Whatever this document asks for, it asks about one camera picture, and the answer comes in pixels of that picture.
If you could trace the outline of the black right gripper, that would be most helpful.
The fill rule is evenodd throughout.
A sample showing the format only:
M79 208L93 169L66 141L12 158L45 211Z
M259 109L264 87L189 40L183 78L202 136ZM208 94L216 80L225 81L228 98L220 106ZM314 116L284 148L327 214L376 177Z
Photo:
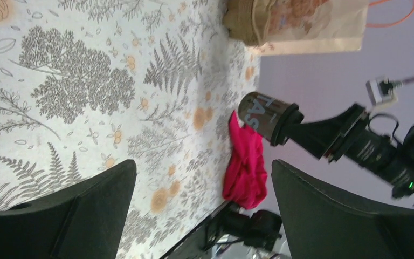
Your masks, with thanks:
M353 104L336 117L289 125L289 138L317 159L337 161L365 131L369 113Z

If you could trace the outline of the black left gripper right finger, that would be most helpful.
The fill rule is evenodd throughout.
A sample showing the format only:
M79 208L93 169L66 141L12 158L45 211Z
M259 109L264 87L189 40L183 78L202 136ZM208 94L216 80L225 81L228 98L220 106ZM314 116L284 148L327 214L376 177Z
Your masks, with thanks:
M367 199L282 161L272 183L293 258L414 258L414 209Z

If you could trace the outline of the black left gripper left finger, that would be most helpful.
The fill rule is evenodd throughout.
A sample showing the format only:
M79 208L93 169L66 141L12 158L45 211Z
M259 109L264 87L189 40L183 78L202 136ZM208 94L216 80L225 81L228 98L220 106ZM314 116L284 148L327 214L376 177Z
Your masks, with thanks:
M115 258L136 182L128 159L0 211L0 258Z

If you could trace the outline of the single black lid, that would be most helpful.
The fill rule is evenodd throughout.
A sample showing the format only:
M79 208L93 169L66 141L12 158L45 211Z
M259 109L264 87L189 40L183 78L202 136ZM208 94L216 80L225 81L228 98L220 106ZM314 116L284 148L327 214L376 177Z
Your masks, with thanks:
M299 111L299 106L295 103L289 105L280 115L277 121L271 139L271 146L284 145L289 137L285 133L285 127L301 124L304 120L304 115Z

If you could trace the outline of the single black coffee cup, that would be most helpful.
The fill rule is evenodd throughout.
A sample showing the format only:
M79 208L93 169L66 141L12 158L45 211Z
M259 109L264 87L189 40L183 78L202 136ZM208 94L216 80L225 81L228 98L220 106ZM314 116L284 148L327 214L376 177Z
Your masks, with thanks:
M259 92L250 92L240 101L237 112L245 125L273 143L277 137L275 128L291 105Z

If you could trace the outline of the tan paper bag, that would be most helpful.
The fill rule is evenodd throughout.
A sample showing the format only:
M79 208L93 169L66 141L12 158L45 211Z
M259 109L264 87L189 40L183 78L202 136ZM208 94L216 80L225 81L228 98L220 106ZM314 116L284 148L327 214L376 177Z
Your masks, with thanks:
M368 9L383 1L272 1L267 37L250 50L260 56L355 52L367 28L397 25L414 12L388 23L367 23Z

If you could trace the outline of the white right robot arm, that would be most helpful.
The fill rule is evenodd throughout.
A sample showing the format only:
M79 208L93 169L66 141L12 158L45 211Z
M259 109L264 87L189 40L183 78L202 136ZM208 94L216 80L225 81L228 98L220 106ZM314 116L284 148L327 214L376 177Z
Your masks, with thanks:
M317 159L336 162L347 157L391 185L394 199L412 195L414 158L404 145L394 145L390 136L370 130L370 121L365 107L353 104L333 118L292 123L281 132Z

